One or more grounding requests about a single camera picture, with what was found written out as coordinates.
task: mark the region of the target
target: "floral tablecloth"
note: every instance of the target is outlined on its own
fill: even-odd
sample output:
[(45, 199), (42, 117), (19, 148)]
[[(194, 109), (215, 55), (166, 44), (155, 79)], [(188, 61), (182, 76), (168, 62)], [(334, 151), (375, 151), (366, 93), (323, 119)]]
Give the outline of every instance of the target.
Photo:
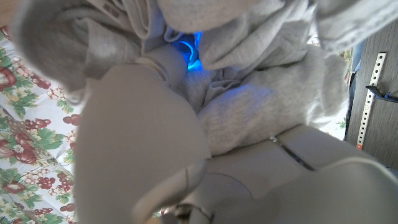
[(29, 70), (0, 33), (0, 223), (76, 223), (73, 150), (81, 108)]

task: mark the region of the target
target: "wooden surface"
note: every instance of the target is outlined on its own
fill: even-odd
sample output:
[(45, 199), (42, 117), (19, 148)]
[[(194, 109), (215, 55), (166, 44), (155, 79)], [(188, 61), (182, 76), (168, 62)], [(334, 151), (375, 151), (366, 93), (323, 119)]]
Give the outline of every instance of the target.
[[(398, 21), (374, 34), (364, 45), (347, 135), (347, 141), (354, 146), (368, 91), (365, 86), (369, 85), (379, 52), (387, 55), (377, 87), (382, 94), (391, 91), (391, 96), (398, 97)], [(373, 101), (363, 151), (398, 169), (398, 103)]]
[(18, 0), (0, 0), (0, 27), (8, 25)]

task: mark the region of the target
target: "fabric fold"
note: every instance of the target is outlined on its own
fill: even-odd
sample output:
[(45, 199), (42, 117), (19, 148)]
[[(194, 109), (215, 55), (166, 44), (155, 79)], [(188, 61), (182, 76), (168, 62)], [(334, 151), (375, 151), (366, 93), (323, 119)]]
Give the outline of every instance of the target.
[[(27, 64), (79, 103), (88, 78), (201, 32), (203, 68), (189, 70), (175, 91), (197, 113), (214, 155), (332, 121), (348, 96), (346, 65), (334, 53), (398, 17), (396, 0), (106, 1), (126, 12), (132, 29), (124, 29), (89, 1), (21, 1), (10, 31)], [(307, 45), (314, 30), (322, 49)]]

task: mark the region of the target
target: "metal bracket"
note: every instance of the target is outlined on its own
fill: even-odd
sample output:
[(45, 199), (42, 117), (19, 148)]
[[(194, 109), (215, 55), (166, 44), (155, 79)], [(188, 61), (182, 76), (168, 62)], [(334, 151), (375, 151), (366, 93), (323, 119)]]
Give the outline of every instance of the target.
[(360, 149), (360, 150), (362, 150), (362, 148), (363, 148), (363, 142), (365, 139), (366, 128), (368, 127), (368, 122), (369, 122), (369, 117), (371, 114), (373, 99), (375, 97), (375, 94), (371, 91), (371, 89), (372, 90), (374, 89), (372, 86), (374, 86), (375, 88), (377, 86), (386, 55), (387, 55), (386, 53), (379, 53), (377, 55), (376, 63), (374, 64), (373, 74), (372, 74), (371, 81), (369, 84), (369, 86), (371, 88), (370, 89), (368, 88), (368, 94), (366, 95), (365, 106), (363, 108), (363, 113), (362, 113), (361, 125), (359, 127), (358, 140), (356, 142), (356, 148)]

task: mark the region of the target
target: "blue light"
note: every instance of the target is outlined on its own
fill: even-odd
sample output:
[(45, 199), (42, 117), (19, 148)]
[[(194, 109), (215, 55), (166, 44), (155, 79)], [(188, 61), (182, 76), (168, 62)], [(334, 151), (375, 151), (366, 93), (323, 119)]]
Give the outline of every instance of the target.
[(188, 60), (188, 63), (191, 63), (192, 57), (193, 57), (193, 47), (190, 44), (188, 44), (187, 42), (185, 42), (185, 41), (180, 41), (180, 43), (181, 44), (185, 44), (191, 50), (191, 54), (190, 54), (189, 60)]
[(201, 70), (201, 62), (200, 60), (196, 60), (193, 64), (188, 66), (188, 71), (197, 71), (197, 70)]

